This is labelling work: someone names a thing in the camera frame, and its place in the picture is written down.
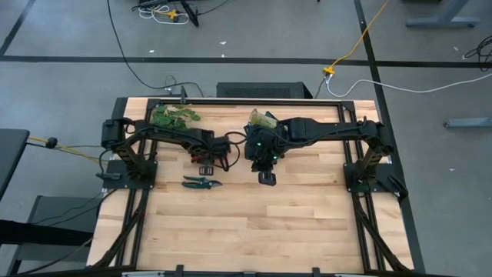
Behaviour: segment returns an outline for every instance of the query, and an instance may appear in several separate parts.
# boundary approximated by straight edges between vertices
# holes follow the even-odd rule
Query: plug
[[[323,68],[323,73],[324,73],[325,75],[335,75],[335,70],[334,70],[333,66],[332,66],[332,65],[330,65],[330,66],[329,66],[329,67],[327,67],[327,68]]]

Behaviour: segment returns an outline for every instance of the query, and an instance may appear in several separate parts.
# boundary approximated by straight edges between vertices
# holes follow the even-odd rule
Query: pruning shears
[[[196,181],[196,182],[181,183],[185,188],[190,188],[190,189],[211,189],[216,186],[222,185],[222,183],[219,181],[207,180],[205,177],[183,176],[183,178],[191,181]]]

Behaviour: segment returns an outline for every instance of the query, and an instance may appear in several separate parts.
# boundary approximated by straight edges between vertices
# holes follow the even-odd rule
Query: gray table leg
[[[453,0],[450,7],[442,14],[430,18],[409,18],[407,27],[411,28],[473,28],[480,23],[479,18],[456,17],[468,0]]]
[[[451,118],[444,123],[446,128],[492,128],[492,118]]]

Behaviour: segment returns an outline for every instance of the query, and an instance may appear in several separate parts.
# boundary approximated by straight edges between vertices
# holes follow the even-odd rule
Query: white cable
[[[187,14],[177,14],[176,16],[185,16],[186,22],[162,22],[157,19],[156,14],[159,15],[158,12],[169,12],[171,9],[167,5],[159,5],[156,8],[138,8],[138,15],[143,19],[153,18],[159,24],[169,24],[169,25],[184,25],[190,22],[190,18]]]
[[[415,90],[412,90],[412,89],[408,89],[408,88],[398,88],[398,87],[395,87],[393,85],[386,85],[386,84],[383,84],[383,83],[380,83],[380,82],[375,82],[375,81],[371,81],[371,80],[366,80],[366,79],[361,79],[357,82],[355,82],[349,89],[347,92],[345,92],[345,94],[343,95],[336,95],[334,94],[331,90],[330,90],[330,80],[333,78],[333,75],[330,74],[328,76],[328,79],[326,80],[326,77],[325,77],[325,82],[326,82],[326,88],[328,90],[328,92],[330,92],[331,95],[333,95],[334,97],[338,97],[338,98],[342,98],[342,97],[345,97],[347,96],[349,93],[351,93],[352,89],[354,89],[354,87],[360,83],[360,82],[370,82],[370,83],[373,83],[373,84],[378,84],[378,85],[382,85],[384,87],[387,87],[387,88],[394,88],[394,89],[397,89],[397,90],[401,90],[401,91],[404,91],[404,92],[413,92],[413,93],[428,93],[428,92],[436,92],[438,90],[441,90],[441,89],[445,89],[445,88],[450,88],[452,86],[455,86],[455,85],[463,85],[463,84],[468,84],[468,83],[471,83],[471,82],[476,82],[476,81],[480,81],[480,80],[483,80],[485,78],[489,78],[492,76],[492,73],[490,73],[489,75],[485,75],[485,76],[482,76],[482,77],[479,77],[479,78],[476,78],[476,79],[472,79],[472,80],[467,80],[467,81],[461,81],[461,82],[455,82],[455,83],[452,83],[452,84],[449,84],[449,85],[445,85],[445,86],[442,86],[440,88],[433,88],[433,89],[428,89],[428,90],[423,90],[423,91],[415,91]]]

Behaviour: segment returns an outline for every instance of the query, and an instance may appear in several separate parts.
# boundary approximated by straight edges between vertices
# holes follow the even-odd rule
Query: yellow extension cord
[[[336,60],[334,63],[332,63],[329,67],[327,68],[323,68],[323,73],[325,75],[334,75],[335,74],[335,70],[334,70],[334,67],[335,65],[341,61],[341,60],[344,60],[348,57],[350,57],[352,54],[354,54],[354,51],[355,49],[357,49],[357,47],[359,46],[359,44],[362,42],[362,39],[364,38],[364,36],[367,34],[367,31],[369,30],[369,28],[371,27],[372,23],[374,21],[376,21],[376,18],[382,13],[382,11],[384,10],[384,8],[386,8],[386,5],[387,3],[389,2],[390,0],[386,0],[386,2],[383,4],[383,6],[381,7],[381,9],[379,10],[379,12],[377,12],[377,14],[374,16],[374,18],[371,20],[371,22],[369,22],[369,24],[367,25],[366,29],[362,32],[362,35],[361,37],[359,38],[359,40],[357,41],[357,43],[354,45],[354,47],[352,48],[352,51],[350,51],[348,54],[346,54],[345,56],[339,58],[338,60]]]
[[[38,137],[34,137],[34,136],[30,136],[30,137],[29,137],[29,139],[31,139],[31,140],[33,140],[33,141],[36,141],[36,142],[44,142],[44,143],[48,142],[48,140],[47,140],[47,139],[44,139],[44,138],[38,138]],[[87,159],[89,159],[89,160],[91,160],[91,161],[93,161],[93,162],[95,162],[95,163],[99,163],[99,159],[98,159],[98,158],[96,158],[96,157],[91,157],[90,155],[87,155],[87,154],[85,154],[85,153],[83,153],[83,152],[80,152],[79,150],[75,150],[75,149],[73,149],[73,148],[67,147],[67,146],[65,146],[65,145],[60,145],[60,144],[57,144],[57,146],[56,146],[56,147],[58,147],[58,148],[60,148],[60,149],[63,149],[63,150],[65,150],[65,151],[68,151],[68,152],[71,152],[71,153],[74,153],[74,154],[80,155],[80,156],[82,156],[82,157],[84,157],[84,158],[87,158]]]

